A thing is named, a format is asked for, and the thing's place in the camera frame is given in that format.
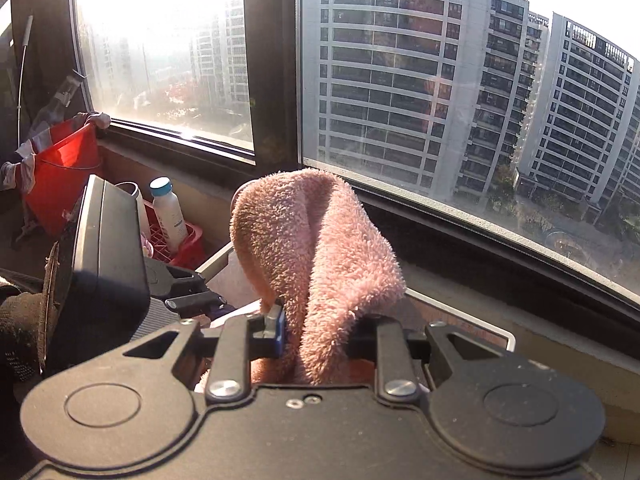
red plastic basket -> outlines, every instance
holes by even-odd
[[[178,252],[171,254],[162,236],[162,229],[160,228],[156,212],[153,206],[146,200],[145,209],[146,217],[149,220],[149,227],[151,228],[151,240],[149,241],[154,247],[155,260],[191,270],[195,270],[204,262],[206,256],[202,245],[202,229],[200,227],[185,221],[184,223],[187,225],[187,237],[180,244]]]
[[[35,185],[24,199],[44,230],[57,237],[89,175],[101,170],[93,123],[73,132],[72,121],[65,121],[50,134],[54,144],[36,155]]]

pink towel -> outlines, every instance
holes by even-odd
[[[405,287],[391,246],[351,187],[301,170],[251,182],[234,199],[231,241],[260,310],[281,297],[287,317],[283,357],[253,362],[252,381],[362,380],[363,367],[344,352],[350,330],[364,314],[389,313]]]

white cup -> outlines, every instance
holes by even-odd
[[[149,218],[146,217],[145,203],[142,200],[142,193],[140,188],[135,182],[121,182],[116,184],[117,188],[120,188],[125,193],[130,194],[136,199],[136,206],[138,208],[138,222],[140,222],[140,232],[145,235],[147,240],[151,240],[151,228],[149,227]]]

blue bottle cap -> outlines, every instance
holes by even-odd
[[[152,196],[164,196],[171,193],[173,186],[167,176],[159,176],[149,184]]]

screw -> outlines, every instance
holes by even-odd
[[[209,393],[214,397],[226,399],[237,395],[241,390],[240,383],[233,379],[213,381],[209,386]]]
[[[308,395],[305,397],[305,403],[307,404],[320,404],[322,402],[322,397],[317,395]]]
[[[385,384],[385,391],[393,397],[408,397],[413,395],[417,387],[407,379],[396,379]]]
[[[287,408],[292,408],[294,410],[299,410],[305,407],[305,403],[300,399],[289,399],[287,402],[285,402],[285,405]]]

